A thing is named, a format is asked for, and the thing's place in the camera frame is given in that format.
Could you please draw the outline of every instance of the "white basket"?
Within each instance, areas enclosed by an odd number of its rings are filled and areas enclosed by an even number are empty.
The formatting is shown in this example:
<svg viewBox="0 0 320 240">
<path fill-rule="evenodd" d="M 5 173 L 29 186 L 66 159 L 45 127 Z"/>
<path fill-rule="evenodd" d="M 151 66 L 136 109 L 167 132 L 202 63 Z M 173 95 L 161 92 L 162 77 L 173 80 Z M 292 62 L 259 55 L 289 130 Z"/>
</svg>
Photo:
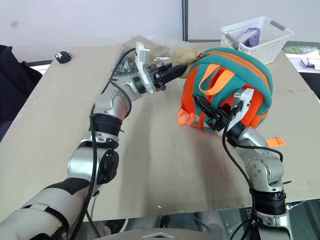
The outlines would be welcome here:
<svg viewBox="0 0 320 240">
<path fill-rule="evenodd" d="M 248 28 L 260 28 L 259 45 L 248 47 L 237 40 Z M 273 62 L 294 32 L 269 17 L 261 16 L 221 28 L 221 47 L 244 52 L 263 64 Z"/>
</svg>

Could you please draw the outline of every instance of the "white wall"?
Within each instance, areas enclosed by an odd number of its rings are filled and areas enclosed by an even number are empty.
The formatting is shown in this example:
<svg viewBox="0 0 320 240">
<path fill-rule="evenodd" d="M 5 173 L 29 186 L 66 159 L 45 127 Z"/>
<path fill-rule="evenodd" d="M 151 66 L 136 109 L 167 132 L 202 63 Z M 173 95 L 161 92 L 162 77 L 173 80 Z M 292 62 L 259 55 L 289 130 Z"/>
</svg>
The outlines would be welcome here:
<svg viewBox="0 0 320 240">
<path fill-rule="evenodd" d="M 188 3 L 188 39 L 221 39 L 221 27 L 266 16 L 293 30 L 291 41 L 320 42 L 320 0 L 189 0 Z"/>
<path fill-rule="evenodd" d="M 0 44 L 19 61 L 135 35 L 182 39 L 181 0 L 0 0 Z"/>
</svg>

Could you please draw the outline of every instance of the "tan plush toy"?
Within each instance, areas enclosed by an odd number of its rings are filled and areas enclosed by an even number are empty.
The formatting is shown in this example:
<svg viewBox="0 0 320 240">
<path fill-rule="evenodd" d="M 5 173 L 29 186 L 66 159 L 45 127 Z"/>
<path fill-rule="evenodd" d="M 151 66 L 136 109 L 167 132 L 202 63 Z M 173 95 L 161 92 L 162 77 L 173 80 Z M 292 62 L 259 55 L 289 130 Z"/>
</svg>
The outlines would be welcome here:
<svg viewBox="0 0 320 240">
<path fill-rule="evenodd" d="M 181 47 L 175 50 L 171 56 L 172 66 L 187 65 L 187 69 L 180 76 L 181 79 L 186 79 L 191 66 L 197 61 L 198 49 L 197 47 Z"/>
</svg>

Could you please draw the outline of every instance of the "cardboard surface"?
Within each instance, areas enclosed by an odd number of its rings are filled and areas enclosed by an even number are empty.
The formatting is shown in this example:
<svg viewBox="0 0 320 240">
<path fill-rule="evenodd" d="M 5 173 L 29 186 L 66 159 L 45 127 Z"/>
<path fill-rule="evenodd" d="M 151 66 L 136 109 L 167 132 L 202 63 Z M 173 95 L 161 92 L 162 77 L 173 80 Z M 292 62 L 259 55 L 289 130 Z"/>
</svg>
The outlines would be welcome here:
<svg viewBox="0 0 320 240">
<path fill-rule="evenodd" d="M 0 143 L 0 220 L 67 177 L 68 160 L 88 129 L 90 108 L 117 55 L 114 46 L 89 48 L 73 48 L 69 65 L 53 62 Z M 292 181 L 285 185 L 286 200 L 320 198 L 319 102 L 283 53 L 267 67 L 275 92 L 258 131 L 286 142 L 278 148 L 284 155 L 283 180 Z M 117 175 L 99 189 L 94 220 L 251 205 L 248 186 L 221 138 L 177 124 L 184 82 L 172 81 L 167 91 L 132 103 L 125 133 L 119 134 Z"/>
</svg>

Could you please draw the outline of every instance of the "black bag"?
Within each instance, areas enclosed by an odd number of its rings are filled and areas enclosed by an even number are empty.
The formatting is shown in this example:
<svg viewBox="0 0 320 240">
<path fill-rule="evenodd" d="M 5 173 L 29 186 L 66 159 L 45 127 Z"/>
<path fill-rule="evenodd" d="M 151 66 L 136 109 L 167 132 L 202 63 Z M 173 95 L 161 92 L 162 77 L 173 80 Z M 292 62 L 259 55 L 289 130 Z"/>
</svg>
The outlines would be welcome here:
<svg viewBox="0 0 320 240">
<path fill-rule="evenodd" d="M 18 62 L 11 46 L 0 45 L 0 123 L 15 119 L 41 77 L 26 62 Z"/>
</svg>

